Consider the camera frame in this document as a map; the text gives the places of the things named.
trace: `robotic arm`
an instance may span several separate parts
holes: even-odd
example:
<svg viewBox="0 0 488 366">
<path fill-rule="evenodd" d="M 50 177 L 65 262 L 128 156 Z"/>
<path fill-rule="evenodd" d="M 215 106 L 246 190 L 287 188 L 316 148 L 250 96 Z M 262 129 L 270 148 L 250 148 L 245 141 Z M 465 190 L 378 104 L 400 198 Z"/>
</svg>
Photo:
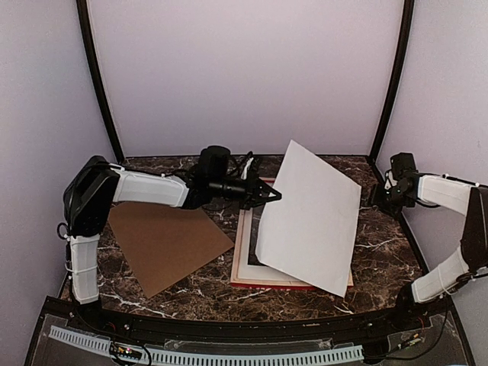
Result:
<svg viewBox="0 0 488 366">
<path fill-rule="evenodd" d="M 394 217 L 403 207 L 416 204 L 443 206 L 466 217 L 456 251 L 400 291 L 396 305 L 411 307 L 455 292 L 488 266 L 488 187 L 447 175 L 419 173 L 410 153 L 395 155 L 390 162 L 385 185 L 372 191 L 372 204 Z"/>
<path fill-rule="evenodd" d="M 98 299 L 97 247 L 113 202 L 136 201 L 195 209 L 214 197 L 239 202 L 242 210 L 281 199 L 281 194 L 258 176 L 259 159 L 247 155 L 242 172 L 228 173 L 230 151 L 221 146 L 202 150 L 188 171 L 151 175 L 126 170 L 93 156 L 63 195 L 67 262 L 72 292 L 80 304 Z"/>
</svg>

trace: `brown board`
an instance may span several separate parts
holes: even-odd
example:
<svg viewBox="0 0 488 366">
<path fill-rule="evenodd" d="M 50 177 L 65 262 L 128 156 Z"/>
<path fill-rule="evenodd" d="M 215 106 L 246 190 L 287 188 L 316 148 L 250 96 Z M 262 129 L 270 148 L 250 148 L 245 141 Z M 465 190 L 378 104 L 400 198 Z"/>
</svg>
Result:
<svg viewBox="0 0 488 366">
<path fill-rule="evenodd" d="M 233 247 L 202 210 L 127 202 L 112 208 L 108 222 L 147 297 Z"/>
</svg>

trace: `marble table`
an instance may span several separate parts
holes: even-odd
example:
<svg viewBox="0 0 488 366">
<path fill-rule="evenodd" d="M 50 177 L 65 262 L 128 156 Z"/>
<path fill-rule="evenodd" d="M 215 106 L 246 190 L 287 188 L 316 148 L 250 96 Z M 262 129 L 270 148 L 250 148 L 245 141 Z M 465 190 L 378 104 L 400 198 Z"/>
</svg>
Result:
<svg viewBox="0 0 488 366">
<path fill-rule="evenodd" d="M 368 206 L 368 195 L 377 183 L 363 157 L 322 156 L 362 186 L 358 231 L 352 257 L 354 287 L 345 298 L 321 290 L 283 291 L 245 289 L 229 283 L 233 249 L 162 293 L 148 299 L 133 276 L 109 225 L 98 247 L 98 283 L 103 307 L 132 314 L 173 319 L 213 321 L 278 321 L 316 319 L 365 313 L 392 307 L 398 290 L 421 276 L 419 264 L 398 222 Z M 264 156 L 263 177 L 275 177 L 282 156 Z M 162 173 L 185 169 L 197 157 L 132 158 L 125 166 Z M 236 204 L 219 210 L 223 202 L 212 203 L 207 213 L 232 241 L 236 238 L 239 208 Z M 69 299 L 67 286 L 61 298 Z"/>
</svg>

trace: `white wall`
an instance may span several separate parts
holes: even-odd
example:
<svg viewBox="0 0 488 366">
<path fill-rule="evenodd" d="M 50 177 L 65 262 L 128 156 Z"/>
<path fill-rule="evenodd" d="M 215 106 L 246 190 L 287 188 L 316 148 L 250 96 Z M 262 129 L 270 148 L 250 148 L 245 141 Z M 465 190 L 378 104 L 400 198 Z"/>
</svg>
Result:
<svg viewBox="0 0 488 366">
<path fill-rule="evenodd" d="M 422 172 L 488 182 L 488 2 L 416 2 L 395 108 L 380 152 L 411 152 Z M 429 267 L 459 245 L 464 218 L 417 207 L 406 218 Z M 454 296 L 478 364 L 488 360 L 488 281 Z"/>
<path fill-rule="evenodd" d="M 0 364 L 17 366 L 65 274 L 63 190 L 89 156 L 112 156 L 75 2 L 6 1 L 0 14 Z"/>
<path fill-rule="evenodd" d="M 128 156 L 369 153 L 403 0 L 89 3 Z"/>
</svg>

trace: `white sheet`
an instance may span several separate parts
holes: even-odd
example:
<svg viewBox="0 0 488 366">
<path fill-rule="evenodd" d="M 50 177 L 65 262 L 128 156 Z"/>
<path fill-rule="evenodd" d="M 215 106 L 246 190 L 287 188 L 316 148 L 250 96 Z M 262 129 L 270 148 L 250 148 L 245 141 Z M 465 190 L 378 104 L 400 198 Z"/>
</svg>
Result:
<svg viewBox="0 0 488 366">
<path fill-rule="evenodd" d="M 361 186 L 292 140 L 273 187 L 283 197 L 263 211 L 259 261 L 344 297 Z"/>
</svg>

